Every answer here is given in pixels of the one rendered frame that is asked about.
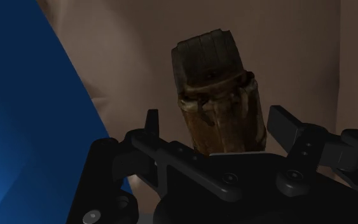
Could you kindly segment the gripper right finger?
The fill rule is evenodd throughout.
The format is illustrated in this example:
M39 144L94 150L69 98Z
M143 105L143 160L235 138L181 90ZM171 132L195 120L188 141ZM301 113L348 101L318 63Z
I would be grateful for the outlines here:
M358 192L358 129L340 135L303 123L279 105L270 107L267 131L287 152L277 188L286 196L306 195L315 187L320 165L330 167Z

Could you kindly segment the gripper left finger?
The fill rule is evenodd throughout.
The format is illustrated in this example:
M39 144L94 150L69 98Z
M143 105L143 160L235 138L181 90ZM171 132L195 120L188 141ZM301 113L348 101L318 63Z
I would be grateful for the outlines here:
M243 191L234 172L220 171L191 148L159 137L158 111L142 129L94 141L66 224L138 224L137 199L121 189L136 174L161 198L153 224L236 224Z

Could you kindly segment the brown wooden barrel-shaped figure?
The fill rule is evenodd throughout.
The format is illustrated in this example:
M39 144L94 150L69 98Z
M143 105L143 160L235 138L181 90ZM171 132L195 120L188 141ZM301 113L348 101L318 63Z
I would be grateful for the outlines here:
M258 83L244 69L230 31L216 29L181 41L171 57L177 103L196 151L265 150Z

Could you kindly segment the beige sofa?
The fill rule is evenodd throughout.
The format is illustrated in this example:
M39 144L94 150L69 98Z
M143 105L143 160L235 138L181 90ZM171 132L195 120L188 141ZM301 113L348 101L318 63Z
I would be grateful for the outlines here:
M358 0L36 1L116 139L156 108L162 138L191 144L170 52L214 29L233 34L264 112L358 129Z

